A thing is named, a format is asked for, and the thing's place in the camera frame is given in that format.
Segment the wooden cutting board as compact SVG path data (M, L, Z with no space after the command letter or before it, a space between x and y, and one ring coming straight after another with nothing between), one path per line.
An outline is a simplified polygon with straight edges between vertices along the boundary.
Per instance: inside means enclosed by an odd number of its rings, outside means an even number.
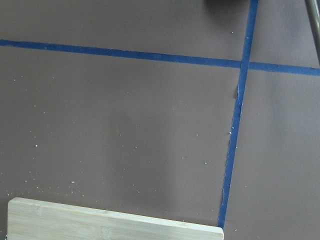
M9 240L222 240L220 227L15 197Z

